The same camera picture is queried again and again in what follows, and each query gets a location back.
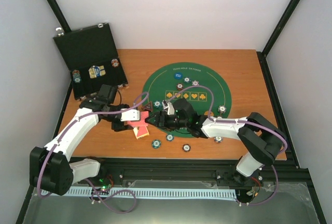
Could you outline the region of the grey poker chip stack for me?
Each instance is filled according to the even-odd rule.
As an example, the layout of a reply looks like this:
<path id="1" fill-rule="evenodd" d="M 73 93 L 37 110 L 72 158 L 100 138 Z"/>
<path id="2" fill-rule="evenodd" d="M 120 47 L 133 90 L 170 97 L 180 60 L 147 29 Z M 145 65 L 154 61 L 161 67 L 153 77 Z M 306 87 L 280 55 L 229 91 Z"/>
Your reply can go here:
<path id="1" fill-rule="evenodd" d="M 221 137 L 221 136 L 214 137 L 214 142 L 221 143 L 222 141 L 223 141 L 223 137 Z"/>

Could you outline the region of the teal poker chip stack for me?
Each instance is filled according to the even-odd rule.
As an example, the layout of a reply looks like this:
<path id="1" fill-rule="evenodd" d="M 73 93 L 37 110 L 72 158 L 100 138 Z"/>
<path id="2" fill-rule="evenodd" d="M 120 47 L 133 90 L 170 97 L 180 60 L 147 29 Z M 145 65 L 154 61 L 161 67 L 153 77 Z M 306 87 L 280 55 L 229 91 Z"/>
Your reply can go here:
<path id="1" fill-rule="evenodd" d="M 155 139 L 152 141 L 151 146 L 153 149 L 158 149 L 161 147 L 161 140 Z"/>

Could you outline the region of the blue small blind button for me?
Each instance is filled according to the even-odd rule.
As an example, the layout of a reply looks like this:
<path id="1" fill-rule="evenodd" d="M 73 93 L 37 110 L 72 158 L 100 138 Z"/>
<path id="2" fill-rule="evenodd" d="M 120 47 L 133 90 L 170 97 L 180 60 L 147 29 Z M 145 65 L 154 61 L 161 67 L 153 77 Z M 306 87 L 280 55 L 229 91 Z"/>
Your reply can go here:
<path id="1" fill-rule="evenodd" d="M 174 78 L 180 80 L 183 78 L 183 74 L 181 72 L 174 73 Z"/>

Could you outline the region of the orange big blind button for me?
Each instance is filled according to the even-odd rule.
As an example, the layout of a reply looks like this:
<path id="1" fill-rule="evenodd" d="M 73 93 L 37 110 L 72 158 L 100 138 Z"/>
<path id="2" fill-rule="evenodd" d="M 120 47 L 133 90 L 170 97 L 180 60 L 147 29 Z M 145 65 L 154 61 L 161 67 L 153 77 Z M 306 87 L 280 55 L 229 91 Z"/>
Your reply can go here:
<path id="1" fill-rule="evenodd" d="M 206 111 L 206 112 L 204 113 L 204 115 L 210 115 L 211 117 L 214 116 L 213 112 L 210 112 L 210 113 L 209 113 L 209 111 Z"/>

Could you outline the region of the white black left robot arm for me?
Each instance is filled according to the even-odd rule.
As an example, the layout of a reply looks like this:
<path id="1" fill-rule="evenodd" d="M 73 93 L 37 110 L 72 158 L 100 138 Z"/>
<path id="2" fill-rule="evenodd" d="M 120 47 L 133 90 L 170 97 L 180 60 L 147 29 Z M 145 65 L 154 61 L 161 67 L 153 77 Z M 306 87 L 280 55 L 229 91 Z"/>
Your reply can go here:
<path id="1" fill-rule="evenodd" d="M 126 104 L 114 105 L 118 88 L 102 85 L 99 92 L 81 102 L 76 114 L 66 127 L 43 148 L 34 147 L 29 158 L 29 182 L 40 198 L 52 193 L 64 195 L 72 184 L 91 178 L 102 184 L 108 171 L 98 158 L 88 157 L 71 162 L 73 152 L 101 120 L 112 123 L 115 131 L 124 129 L 120 121 L 121 112 L 129 108 Z"/>

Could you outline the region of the red triangular dealer button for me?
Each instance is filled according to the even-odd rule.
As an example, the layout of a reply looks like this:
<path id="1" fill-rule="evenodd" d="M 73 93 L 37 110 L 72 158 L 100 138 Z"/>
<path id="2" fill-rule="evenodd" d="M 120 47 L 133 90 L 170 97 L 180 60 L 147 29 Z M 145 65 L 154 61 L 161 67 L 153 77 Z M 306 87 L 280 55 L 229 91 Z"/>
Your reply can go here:
<path id="1" fill-rule="evenodd" d="M 146 111 L 149 111 L 149 112 L 152 112 L 153 111 L 153 107 L 154 107 L 153 103 L 150 101 L 147 104 L 145 104 L 144 106 L 142 106 L 142 109 L 146 110 Z"/>

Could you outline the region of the red playing card deck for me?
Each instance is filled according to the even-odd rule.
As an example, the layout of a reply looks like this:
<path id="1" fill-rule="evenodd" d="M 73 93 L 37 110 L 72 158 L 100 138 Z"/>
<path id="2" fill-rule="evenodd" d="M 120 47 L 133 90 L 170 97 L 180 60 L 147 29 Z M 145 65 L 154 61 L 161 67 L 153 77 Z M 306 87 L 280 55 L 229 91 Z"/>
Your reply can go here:
<path id="1" fill-rule="evenodd" d="M 127 124 L 133 128 L 146 127 L 148 124 L 145 122 L 145 119 L 149 117 L 149 111 L 141 111 L 139 120 L 127 121 Z"/>

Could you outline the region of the brown poker chip stack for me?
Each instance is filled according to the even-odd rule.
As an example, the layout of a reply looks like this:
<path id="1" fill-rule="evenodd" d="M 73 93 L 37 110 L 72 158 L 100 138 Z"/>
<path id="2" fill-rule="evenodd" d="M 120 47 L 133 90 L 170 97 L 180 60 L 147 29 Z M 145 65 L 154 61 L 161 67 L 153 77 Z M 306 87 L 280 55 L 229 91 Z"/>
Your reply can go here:
<path id="1" fill-rule="evenodd" d="M 182 147 L 182 150 L 184 152 L 190 152 L 191 151 L 191 146 L 189 144 L 184 144 Z"/>

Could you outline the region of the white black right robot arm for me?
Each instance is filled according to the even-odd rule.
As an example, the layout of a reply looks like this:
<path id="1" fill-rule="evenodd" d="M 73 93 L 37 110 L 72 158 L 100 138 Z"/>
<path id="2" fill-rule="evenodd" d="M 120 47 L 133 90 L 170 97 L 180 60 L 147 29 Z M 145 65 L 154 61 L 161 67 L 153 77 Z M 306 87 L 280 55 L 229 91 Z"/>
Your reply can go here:
<path id="1" fill-rule="evenodd" d="M 157 111 L 147 117 L 146 123 L 165 131 L 185 128 L 197 138 L 231 138 L 240 140 L 247 154 L 236 165 L 238 174 L 252 176 L 259 168 L 273 165 L 278 154 L 287 147 L 285 135 L 259 113 L 239 119 L 216 118 L 176 110 L 174 114 Z"/>

